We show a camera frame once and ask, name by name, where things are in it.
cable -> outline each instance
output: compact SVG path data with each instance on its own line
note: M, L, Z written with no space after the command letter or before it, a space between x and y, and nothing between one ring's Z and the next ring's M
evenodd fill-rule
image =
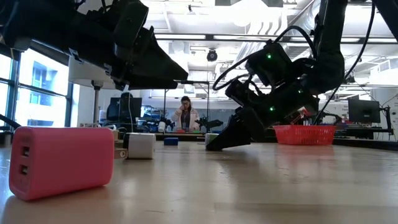
M11 127L13 127L14 129L19 128L21 125L18 124L17 122L7 118L6 116L0 114L0 121L4 121L6 124L9 124Z
M358 84L357 82L355 82L367 95L369 95L370 96L370 98L372 99L372 100L374 100L374 101L377 101L372 95L370 95L370 93L367 91L367 90L365 90L360 84Z
M398 94L394 95L390 100L387 100L385 103L383 103L383 105L381 105L381 108L383 108L386 103L390 102L391 100L393 100L397 96L398 96Z
M299 32L301 33L301 35L303 35L303 37L305 38L305 41L307 41L307 43L309 44L309 46L310 46L310 48L311 48L312 56L313 56L314 58L317 58L317 57L318 57L318 52L317 52L317 50L315 49L315 45L313 44L313 42L312 42L310 36L309 36L301 27L299 27L299 26L290 26L290 27L286 28L286 30L283 31L283 32L276 38L276 40L274 41L274 43L278 43L278 42L281 40L281 38L282 38L286 33L288 33L288 31L290 31L290 30L297 30L297 31L299 31Z
M225 70L225 72L223 72L223 73L220 75L220 77L218 77L217 80L214 82L214 84L213 84L213 90L214 90L214 91L218 91L218 90L220 90L220 89L222 89L222 88L228 86L230 83L232 83L233 80L235 80L236 78L238 78L238 77L236 77L236 78L234 78L234 79L228 81L228 82L225 83L224 85L221 85L221 86L217 87L217 84L218 84L230 71L234 70L236 67L238 67L239 65L241 65L243 62L245 62L247 59L249 59L250 56L251 56L251 55L246 56L244 59L242 59L242 60L240 60L239 62L237 62L236 64L232 65L229 69Z
M228 82L226 82L225 84L223 84L223 85L221 85L221 86L219 86L219 87L216 87L216 85L220 82L220 78L224 75L224 73L223 74L221 74L220 75L220 77L218 77L218 79L214 82L214 84L213 84L213 90L214 91L218 91L218 90L220 90L220 89L222 89L222 88L224 88L224 87L226 87L226 86L228 86L229 84L231 84L233 81L235 81L235 80L237 80L237 79L240 79L240 78L243 78L243 77L249 77L250 75L249 74L244 74L244 75L238 75L236 78L233 78L233 79L231 79L230 81L228 81Z
M133 125L132 125L132 116L131 116L131 107L130 107L130 98L131 98L131 93L129 93L129 114L130 114L130 122L131 122L131 132L134 132Z
M102 3L102 7L105 9L105 8L106 8L106 2L105 2L105 0L101 0L101 3Z
M312 42L310 36L309 36L301 27L299 27L299 26L290 26L290 27L288 27L285 31L283 31L283 32L276 38L276 40L274 41L274 43L278 43L278 41L280 41L281 38L282 38L288 31L293 30L293 29L299 31L299 32L303 35L303 37L305 38L305 40L307 41L307 43L309 44L309 46L310 46L310 48L311 48L313 57L314 57L314 58L317 58L317 57L318 57L317 50L315 49L315 46L314 46L314 44L313 44L313 42ZM217 80L214 82L214 84L213 84L213 90L214 90L214 91L218 91L218 90L220 90L220 89L226 87L227 85L229 85L233 80L232 80L232 81L230 80L231 82L227 82L227 83L225 83L225 84L222 85L222 86L216 87L217 84L221 81L221 79L223 79L230 71L234 70L236 67L238 67L239 65L241 65L241 64L242 64L243 62L245 62L247 59L249 59L249 57L250 57L251 55L246 56L245 58L243 58L242 60L240 60L239 62L237 62L237 63L234 64L233 66L231 66L229 69L227 69L225 72L223 72L223 73L220 75L220 77L218 77Z
M374 3L372 3L372 13L371 13L371 19L369 21L369 27L368 27L368 31L366 32L366 36L365 36L365 41L363 43L362 49L358 54L358 58L355 60L353 66L350 68L350 70L348 70L347 74L344 76L344 79L341 81L341 83L343 83L343 81L351 74L351 72L353 72L356 64L358 64L358 62L361 60L362 54L365 51L366 45L368 44L368 40L369 37L371 35L371 31L372 31L372 26L373 26L373 21L374 21L374 16L376 15L376 5ZM331 99L336 95L336 92L338 91L338 89L340 88L341 84L333 91L333 93L331 94L331 96L329 97L329 100L326 102L326 104L323 106L321 113L325 110L325 108L328 106L328 104L330 103ZM315 121L313 122L313 124L315 125L320 117L320 114L318 114L317 118L315 118Z
M254 88L256 89L258 95L262 94L262 91L260 90L260 88L253 81L250 80L249 83L254 86Z
M377 133L377 138L376 138L376 140L379 140L379 135L380 135L380 133Z
M82 4L84 4L84 3L86 3L86 0L80 0L80 2L76 2L76 3L75 3L75 10L78 10L79 7L80 7Z

pink power bank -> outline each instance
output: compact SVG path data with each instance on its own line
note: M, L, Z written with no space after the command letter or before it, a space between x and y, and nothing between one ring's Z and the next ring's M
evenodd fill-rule
M108 184L114 139L106 128L20 127L12 142L9 187L23 200Z

blue block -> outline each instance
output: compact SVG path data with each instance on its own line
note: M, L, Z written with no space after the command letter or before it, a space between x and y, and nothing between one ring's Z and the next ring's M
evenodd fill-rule
M164 145L165 146L178 146L178 138L165 138Z

wooden table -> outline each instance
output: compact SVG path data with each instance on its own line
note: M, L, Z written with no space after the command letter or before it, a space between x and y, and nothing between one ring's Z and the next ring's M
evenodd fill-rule
M2 223L397 223L398 154L253 144L206 152L156 146L152 161L116 161L105 187L26 203L8 187L0 149Z

building window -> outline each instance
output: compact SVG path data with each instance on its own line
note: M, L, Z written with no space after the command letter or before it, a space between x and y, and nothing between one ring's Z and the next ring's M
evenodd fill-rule
M33 50L22 54L19 74L19 82L22 84L66 95L68 76L68 67L51 58Z
M27 125L28 126L45 126L45 127L51 127L53 125L54 121L41 121L41 120L33 120L33 119L28 119L27 120Z
M0 114L6 114L7 108L7 94L8 94L8 85L0 83Z
M0 78L10 78L11 58L0 55Z
M67 99L19 88L16 121L22 126L64 127Z

